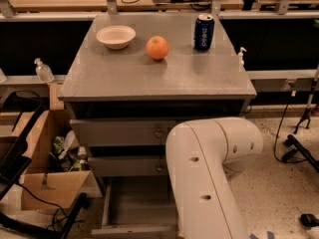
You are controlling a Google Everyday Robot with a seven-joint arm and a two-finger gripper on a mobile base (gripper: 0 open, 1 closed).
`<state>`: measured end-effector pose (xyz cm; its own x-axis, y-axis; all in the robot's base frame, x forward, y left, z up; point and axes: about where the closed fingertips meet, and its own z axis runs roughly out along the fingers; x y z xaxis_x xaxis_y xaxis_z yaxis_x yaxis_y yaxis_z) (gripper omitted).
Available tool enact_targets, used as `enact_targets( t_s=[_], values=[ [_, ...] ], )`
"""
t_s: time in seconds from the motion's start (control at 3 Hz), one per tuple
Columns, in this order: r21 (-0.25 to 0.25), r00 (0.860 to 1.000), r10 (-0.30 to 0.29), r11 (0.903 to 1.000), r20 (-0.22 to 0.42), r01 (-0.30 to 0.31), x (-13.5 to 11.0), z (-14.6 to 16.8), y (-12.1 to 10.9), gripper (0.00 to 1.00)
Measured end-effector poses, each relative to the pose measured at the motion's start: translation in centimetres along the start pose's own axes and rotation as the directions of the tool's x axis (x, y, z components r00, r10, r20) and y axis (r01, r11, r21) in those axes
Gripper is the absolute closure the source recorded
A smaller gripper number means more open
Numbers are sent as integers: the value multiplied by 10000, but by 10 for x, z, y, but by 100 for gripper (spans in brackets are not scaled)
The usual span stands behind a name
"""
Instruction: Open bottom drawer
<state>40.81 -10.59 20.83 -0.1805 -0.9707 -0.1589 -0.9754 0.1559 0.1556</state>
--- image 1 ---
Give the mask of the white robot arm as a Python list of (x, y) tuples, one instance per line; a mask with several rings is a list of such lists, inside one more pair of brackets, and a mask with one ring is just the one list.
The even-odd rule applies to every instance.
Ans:
[(243, 118), (190, 120), (170, 131), (166, 163), (184, 239), (249, 239), (228, 179), (262, 148), (260, 130)]

